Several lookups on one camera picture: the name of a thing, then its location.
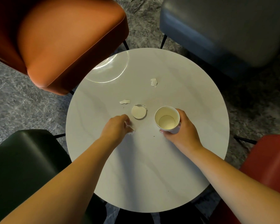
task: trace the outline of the white marble table top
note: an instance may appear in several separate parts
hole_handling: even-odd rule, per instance
[[[151,79],[156,78],[157,87]],[[122,100],[131,100],[121,105]],[[131,109],[147,107],[136,120]],[[229,140],[227,109],[215,83],[191,60],[163,49],[121,52],[99,64],[78,86],[68,109],[66,140],[75,160],[99,136],[106,122],[127,114],[135,128],[108,158],[95,193],[136,212],[179,207],[209,184],[202,172],[159,133],[154,114],[162,106],[183,109],[203,146],[225,158]]]

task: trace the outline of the cup rim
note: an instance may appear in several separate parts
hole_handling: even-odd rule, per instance
[[[163,129],[163,128],[162,128],[162,127],[160,127],[160,126],[159,126],[159,124],[157,124],[157,122],[156,122],[156,114],[157,114],[157,112],[158,112],[161,108],[164,108],[164,107],[173,108],[173,109],[175,109],[175,111],[176,111],[176,112],[177,112],[177,114],[178,114],[179,121],[178,121],[178,123],[177,123],[177,124],[175,124],[175,126],[174,126],[172,129],[168,129],[168,130]],[[160,107],[160,108],[159,108],[159,109],[155,112],[155,115],[154,115],[154,120],[155,120],[156,125],[157,125],[157,126],[158,126],[161,130],[164,130],[164,131],[171,131],[171,130],[175,129],[175,128],[179,125],[179,123],[180,123],[180,115],[179,115],[179,112],[176,110],[176,108],[174,108],[174,107],[172,107],[172,106],[165,105],[165,106]]]

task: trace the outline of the person's leg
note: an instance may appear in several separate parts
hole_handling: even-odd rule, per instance
[[[191,202],[169,211],[160,212],[161,224],[171,223],[190,223],[203,224],[200,213]]]
[[[115,224],[145,223],[153,224],[153,217],[150,213],[139,213],[120,209]]]

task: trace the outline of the white paper cup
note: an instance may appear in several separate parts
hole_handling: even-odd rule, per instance
[[[180,116],[175,108],[163,106],[156,111],[155,122],[160,129],[172,131],[179,125]]]

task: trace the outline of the gray marble floor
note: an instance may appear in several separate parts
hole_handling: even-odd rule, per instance
[[[159,14],[163,0],[116,0],[124,8],[130,27],[127,43],[131,49],[158,48],[163,34]],[[168,39],[164,49],[189,57],[180,45]],[[121,45],[116,52],[125,50]],[[226,102],[230,119],[230,140],[226,161],[239,168],[251,148],[238,144],[232,135],[257,140],[265,134],[280,134],[280,55],[263,71],[244,82],[230,82],[219,72],[191,55],[216,82]],[[0,143],[21,129],[47,129],[65,132],[71,94],[58,96],[36,88],[29,78],[0,63]],[[59,142],[67,150],[65,138]],[[220,200],[209,186],[194,203],[207,217]],[[105,223],[114,223],[118,208],[107,204]],[[158,214],[153,214],[159,223]]]

